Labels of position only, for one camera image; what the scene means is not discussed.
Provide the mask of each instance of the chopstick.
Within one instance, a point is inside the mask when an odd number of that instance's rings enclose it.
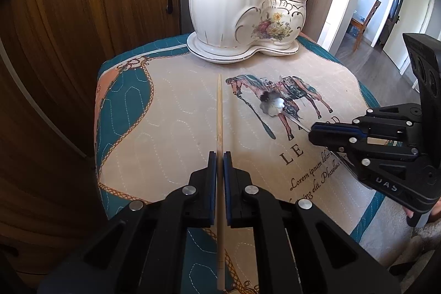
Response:
[[[217,289],[225,289],[225,242],[224,242],[224,217],[225,217],[225,193],[224,193],[224,131],[222,112],[222,76],[217,76]]]

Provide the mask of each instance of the ceramic saucer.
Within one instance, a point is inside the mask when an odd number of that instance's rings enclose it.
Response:
[[[225,56],[225,55],[216,55],[213,53],[209,53],[205,50],[202,50],[200,47],[198,47],[198,42],[199,39],[196,35],[196,32],[191,33],[187,38],[188,50],[190,50],[190,52],[196,55],[198,58],[217,64],[237,63],[239,61],[243,61],[252,57],[258,51],[260,51],[264,55],[269,55],[269,56],[284,56],[284,55],[293,55],[297,52],[297,50],[299,50],[299,43],[295,40],[293,41],[292,45],[285,50],[273,50],[264,47],[263,45],[254,45],[242,54]]]

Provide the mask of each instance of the beige fabric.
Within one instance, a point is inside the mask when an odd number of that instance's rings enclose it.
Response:
[[[240,74],[273,82],[280,76],[296,76],[314,87],[334,110],[329,113],[323,103],[314,100],[323,116],[320,121],[351,122],[364,114],[367,106],[349,70],[303,46],[296,55],[257,54],[235,64],[212,64],[189,53],[148,59],[147,63],[154,85],[153,102],[104,162],[102,184],[150,202],[164,199],[187,184],[191,172],[204,168],[209,151],[216,150],[216,86],[217,74],[221,73],[224,151],[232,152],[233,166],[249,172],[255,185],[271,191],[276,198],[311,199],[348,233],[357,225],[374,191],[360,185],[326,149],[309,143],[306,131],[290,120],[294,139],[289,141],[282,121],[263,114],[260,100],[242,85],[242,97],[276,136],[275,140],[270,138],[256,114],[225,83],[225,79]],[[315,109],[305,98],[295,103],[301,123],[310,128],[318,120]],[[253,245],[252,230],[227,230],[226,250],[231,264],[239,280],[250,280],[252,286],[257,284]]]

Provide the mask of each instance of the silver screw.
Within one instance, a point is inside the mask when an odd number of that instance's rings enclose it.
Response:
[[[140,210],[143,207],[144,207],[144,203],[142,201],[138,200],[138,199],[136,201],[131,201],[129,203],[129,208],[132,211],[138,211],[138,210]]]
[[[185,194],[186,196],[189,196],[191,194],[195,194],[196,187],[195,186],[185,186],[182,188],[182,193]]]
[[[246,186],[245,192],[247,194],[256,194],[257,192],[259,192],[259,188],[254,185]]]
[[[299,201],[299,207],[301,209],[310,209],[312,207],[312,202],[309,199],[302,198]]]

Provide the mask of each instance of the wooden floor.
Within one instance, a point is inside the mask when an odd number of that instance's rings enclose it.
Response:
[[[378,47],[362,41],[356,52],[352,52],[355,38],[345,34],[336,57],[372,92],[381,106],[404,103],[420,103],[420,94]]]

